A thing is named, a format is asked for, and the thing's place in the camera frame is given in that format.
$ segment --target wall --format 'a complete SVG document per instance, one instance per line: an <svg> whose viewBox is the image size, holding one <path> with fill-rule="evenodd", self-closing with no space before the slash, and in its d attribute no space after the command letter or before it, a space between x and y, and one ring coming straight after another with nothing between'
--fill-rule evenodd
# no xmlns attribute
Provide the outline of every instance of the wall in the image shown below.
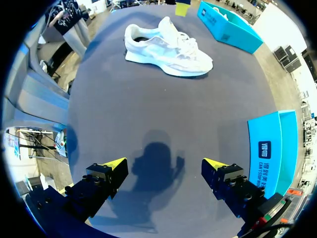
<svg viewBox="0 0 317 238"><path fill-rule="evenodd" d="M307 48L298 26L274 4L266 7L253 29L272 52L280 46L290 45L299 55Z"/></svg>
<svg viewBox="0 0 317 238"><path fill-rule="evenodd" d="M10 128L9 133L15 135L15 129ZM7 133L4 134L5 160L10 170L13 182L25 181L25 178L39 176L36 159L29 158L29 149L18 149L18 139ZM28 144L28 141L20 139L20 144Z"/></svg>

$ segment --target white sneaker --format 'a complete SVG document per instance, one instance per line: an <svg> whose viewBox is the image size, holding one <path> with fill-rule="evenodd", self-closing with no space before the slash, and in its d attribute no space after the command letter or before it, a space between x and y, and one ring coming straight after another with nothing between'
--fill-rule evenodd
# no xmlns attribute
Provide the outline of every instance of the white sneaker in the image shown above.
<svg viewBox="0 0 317 238"><path fill-rule="evenodd" d="M198 76L209 72L212 59L198 49L194 38L178 32L169 17L157 29L144 29L135 24L125 29L125 59L151 63L175 76Z"/></svg>

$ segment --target cyan box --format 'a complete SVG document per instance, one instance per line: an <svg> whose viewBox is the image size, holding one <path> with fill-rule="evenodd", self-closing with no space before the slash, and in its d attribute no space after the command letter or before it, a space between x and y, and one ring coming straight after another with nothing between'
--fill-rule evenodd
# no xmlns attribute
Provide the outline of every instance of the cyan box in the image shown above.
<svg viewBox="0 0 317 238"><path fill-rule="evenodd" d="M251 54L263 43L263 40L248 23L225 8L202 1L197 16L217 41L238 47Z"/></svg>
<svg viewBox="0 0 317 238"><path fill-rule="evenodd" d="M265 197L285 195L295 174L298 154L296 113L278 111L248 121L250 136L249 181L265 187Z"/></svg>

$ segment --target gray pants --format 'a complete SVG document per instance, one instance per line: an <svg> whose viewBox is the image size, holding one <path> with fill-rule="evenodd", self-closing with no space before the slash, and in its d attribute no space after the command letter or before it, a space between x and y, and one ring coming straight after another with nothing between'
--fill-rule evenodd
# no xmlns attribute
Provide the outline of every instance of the gray pants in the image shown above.
<svg viewBox="0 0 317 238"><path fill-rule="evenodd" d="M83 58L90 43L88 27L84 19L81 18L63 37L73 51Z"/></svg>

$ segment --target dark gray tabletop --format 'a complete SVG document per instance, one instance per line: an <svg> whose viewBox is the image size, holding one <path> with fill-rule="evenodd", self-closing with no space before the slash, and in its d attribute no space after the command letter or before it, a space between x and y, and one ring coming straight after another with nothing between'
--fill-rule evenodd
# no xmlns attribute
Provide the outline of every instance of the dark gray tabletop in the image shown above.
<svg viewBox="0 0 317 238"><path fill-rule="evenodd" d="M217 42L189 9L138 6L111 14L79 66L69 103L67 149L78 182L92 163L127 157L129 176L92 225L123 238L233 237L244 224L201 176L208 157L249 174L247 120L276 111L256 58ZM196 38L214 68L200 78L124 59L129 24L156 28L170 16Z"/></svg>

